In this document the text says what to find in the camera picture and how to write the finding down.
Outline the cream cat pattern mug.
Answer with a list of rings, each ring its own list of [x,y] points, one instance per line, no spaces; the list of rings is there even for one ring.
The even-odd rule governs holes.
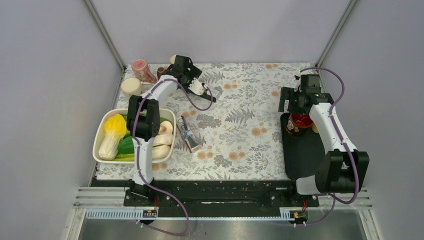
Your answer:
[[[140,81],[135,77],[127,78],[120,84],[120,90],[127,98],[141,96],[152,87],[152,83]]]

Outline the plain yellow mug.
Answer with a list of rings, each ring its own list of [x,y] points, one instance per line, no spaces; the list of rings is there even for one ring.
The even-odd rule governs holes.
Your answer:
[[[319,133],[319,130],[318,130],[318,128],[317,128],[317,126],[316,126],[316,124],[315,124],[315,123],[313,123],[313,124],[311,125],[311,130],[312,130],[314,133],[316,133],[316,134],[318,134],[318,133]]]

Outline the pink patterned mug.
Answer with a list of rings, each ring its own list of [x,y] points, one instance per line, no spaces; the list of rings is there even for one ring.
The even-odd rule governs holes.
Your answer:
[[[150,71],[149,65],[145,60],[137,59],[132,63],[131,69],[134,72],[135,77],[141,82],[152,84],[157,82],[157,78]]]

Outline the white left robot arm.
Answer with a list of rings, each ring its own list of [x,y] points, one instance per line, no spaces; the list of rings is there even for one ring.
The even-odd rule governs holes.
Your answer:
[[[134,146],[135,173],[132,180],[139,186],[147,186],[154,179],[153,144],[160,130],[160,104],[177,89],[197,96],[210,93],[208,87],[199,81],[202,71],[190,57],[174,55],[170,62],[153,87],[141,96],[131,96],[128,102],[126,124]]]

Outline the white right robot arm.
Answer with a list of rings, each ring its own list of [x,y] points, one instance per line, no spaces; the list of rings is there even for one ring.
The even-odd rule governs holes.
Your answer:
[[[307,195],[354,194],[363,185],[370,157],[342,127],[336,101],[322,92],[317,74],[303,74],[296,87],[280,91],[279,112],[285,174],[294,182],[287,201],[301,205]]]

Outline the black orange floral mug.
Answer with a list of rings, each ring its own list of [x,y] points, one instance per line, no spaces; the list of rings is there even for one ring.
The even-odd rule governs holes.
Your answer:
[[[285,125],[285,132],[292,137],[301,137],[313,123],[312,119],[306,114],[291,113]]]

